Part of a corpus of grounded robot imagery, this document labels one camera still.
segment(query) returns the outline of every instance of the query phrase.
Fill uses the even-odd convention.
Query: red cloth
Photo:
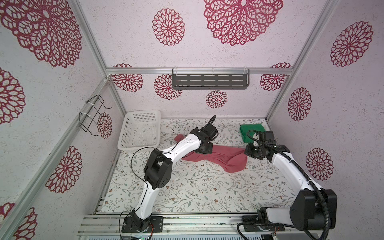
[[[183,138],[184,136],[179,134],[175,137],[175,141],[179,142]],[[244,154],[244,150],[244,148],[214,145],[212,154],[205,155],[190,152],[182,159],[192,162],[208,160],[220,165],[226,172],[239,172],[247,164],[247,156]]]

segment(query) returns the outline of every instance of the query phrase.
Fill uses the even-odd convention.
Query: wall
[[[227,2],[80,0],[110,67],[291,67],[325,0]],[[159,76],[114,77],[127,111],[159,109],[168,118],[265,117],[285,79],[252,75],[245,91],[208,96],[212,91],[167,89],[170,77]]]
[[[0,17],[1,224],[103,75],[66,1],[56,1],[55,6],[49,2],[24,5],[1,1]],[[121,114],[116,113],[113,100],[108,101],[114,111],[110,113],[113,131],[118,131]],[[62,208],[63,213],[71,207],[72,210],[62,216],[77,210],[68,218],[73,223],[74,218],[92,212],[90,208],[95,206],[95,197],[100,194],[100,181],[105,179],[116,149],[118,133],[112,134],[105,148],[88,138],[76,138],[73,145],[84,159],[81,175],[76,184],[75,177],[71,179],[71,189],[64,194],[49,192],[54,196],[40,197],[33,204],[37,222],[40,221],[36,229],[40,233],[46,227],[49,230],[48,226],[61,225],[56,222],[60,218],[52,212],[54,209],[60,212]],[[93,144],[99,151],[92,149]],[[35,216],[31,213],[28,219],[31,229],[35,229]],[[60,231],[72,233],[74,230],[73,226],[70,230],[62,227]],[[34,235],[29,233],[26,237],[30,239]]]
[[[383,9],[380,0],[341,1],[270,120],[279,143],[336,192],[330,239],[379,239],[384,233],[377,227],[384,214]],[[355,24],[360,21],[368,24]],[[345,58],[341,49],[351,55]]]

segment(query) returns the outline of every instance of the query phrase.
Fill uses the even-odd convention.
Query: large red floral pattern
[[[79,150],[70,146],[45,186],[49,191],[55,193],[64,193],[70,190],[79,179],[83,167],[82,162]]]
[[[156,38],[166,46],[178,44],[185,33],[183,18],[169,8],[157,12],[152,21],[152,29]]]
[[[14,205],[15,203],[7,202],[6,204],[0,206],[0,224],[4,221],[5,217]]]
[[[35,235],[37,227],[37,214],[35,208],[31,207],[28,211],[28,215],[24,217],[21,225],[17,228],[13,235],[14,240],[31,240]]]
[[[115,68],[133,68],[129,64],[119,63]],[[113,82],[127,92],[139,91],[143,86],[143,78],[141,74],[113,74],[111,75]]]
[[[221,90],[210,92],[205,98],[205,103],[211,108],[220,108],[227,103],[228,95]]]
[[[204,0],[207,28],[221,43],[244,45],[276,20],[283,0]]]
[[[298,88],[294,90],[288,100],[289,116],[295,121],[303,120],[310,112],[311,104],[311,95],[307,89]]]
[[[273,68],[290,68],[289,63],[278,63],[272,65]],[[268,91],[279,89],[287,75],[285,74],[263,74],[260,78],[260,86]]]
[[[0,68],[0,124],[18,118],[24,106],[23,87],[9,72]]]
[[[66,0],[1,0],[0,16],[38,60],[66,68],[80,57],[79,25]]]
[[[338,67],[356,62],[372,41],[372,26],[360,21],[348,26],[337,36],[331,48],[331,61]]]
[[[183,90],[172,88],[172,77],[169,74],[158,76],[153,83],[153,87],[157,95],[168,100],[178,98],[183,92]]]
[[[100,136],[108,138],[112,133],[112,120],[108,113],[102,113],[97,121],[97,129]]]
[[[331,157],[323,149],[312,149],[307,155],[306,163],[308,171],[316,179],[326,180],[333,173]]]

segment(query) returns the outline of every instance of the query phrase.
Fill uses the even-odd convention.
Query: green towel
[[[253,140],[247,136],[247,132],[249,130],[256,130],[256,131],[260,131],[260,132],[265,132],[265,129],[264,129],[263,125],[261,125],[261,124],[243,124],[243,125],[240,125],[240,133],[243,137],[243,142],[245,142],[245,143],[253,142]]]

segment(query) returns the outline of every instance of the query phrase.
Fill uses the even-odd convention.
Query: leaf pattern
[[[158,149],[176,142],[178,134],[186,135],[209,119],[162,119]],[[262,123],[261,119],[216,119],[219,136],[214,144],[245,147],[240,135],[241,124]],[[131,211],[137,205],[144,183],[131,170],[134,151],[122,151],[117,162],[101,212]],[[132,167],[141,178],[151,151],[143,149],[132,159]],[[248,158],[241,172],[227,173],[208,160],[178,161],[169,183],[160,189],[154,212],[254,212],[260,207],[290,207],[295,195],[281,172],[267,160]]]

